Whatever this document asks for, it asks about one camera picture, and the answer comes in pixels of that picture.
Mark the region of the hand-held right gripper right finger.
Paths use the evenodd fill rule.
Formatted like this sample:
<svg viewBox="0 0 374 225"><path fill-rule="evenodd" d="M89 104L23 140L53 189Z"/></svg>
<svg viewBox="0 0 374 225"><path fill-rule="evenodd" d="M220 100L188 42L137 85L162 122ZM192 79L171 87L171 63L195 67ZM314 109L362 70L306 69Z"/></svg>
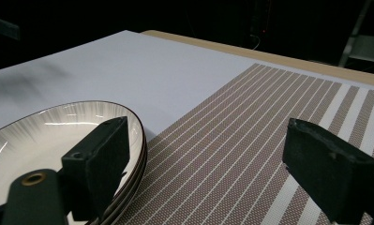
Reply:
<svg viewBox="0 0 374 225"><path fill-rule="evenodd" d="M374 223L374 157L308 121L289 120L282 161L329 221Z"/></svg>

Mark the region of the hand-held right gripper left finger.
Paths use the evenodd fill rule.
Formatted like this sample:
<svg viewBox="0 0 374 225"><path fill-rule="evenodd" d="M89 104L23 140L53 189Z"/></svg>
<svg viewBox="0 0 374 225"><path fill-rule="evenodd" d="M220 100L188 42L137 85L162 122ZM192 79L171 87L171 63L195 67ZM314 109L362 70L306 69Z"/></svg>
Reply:
<svg viewBox="0 0 374 225"><path fill-rule="evenodd" d="M125 116L101 123L61 157L67 208L74 220L103 218L129 160Z"/></svg>

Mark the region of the brown striped woven placemat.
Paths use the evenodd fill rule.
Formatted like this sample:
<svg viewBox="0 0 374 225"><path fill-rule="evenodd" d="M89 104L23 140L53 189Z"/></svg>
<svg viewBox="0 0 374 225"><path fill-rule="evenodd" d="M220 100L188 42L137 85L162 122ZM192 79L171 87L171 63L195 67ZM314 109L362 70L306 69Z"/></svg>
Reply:
<svg viewBox="0 0 374 225"><path fill-rule="evenodd" d="M255 64L148 143L115 225L334 225L282 162L292 118L374 157L374 87Z"/></svg>

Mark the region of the grey metal stand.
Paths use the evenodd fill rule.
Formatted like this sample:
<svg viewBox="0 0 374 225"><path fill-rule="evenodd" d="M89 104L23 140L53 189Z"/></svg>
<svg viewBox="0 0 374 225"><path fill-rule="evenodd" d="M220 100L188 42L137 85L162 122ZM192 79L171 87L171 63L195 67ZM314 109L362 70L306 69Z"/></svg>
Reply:
<svg viewBox="0 0 374 225"><path fill-rule="evenodd" d="M361 35L360 30L367 12L374 0L365 0L356 23L349 35L338 65L344 68L349 59L363 60L374 63L374 36Z"/></svg>

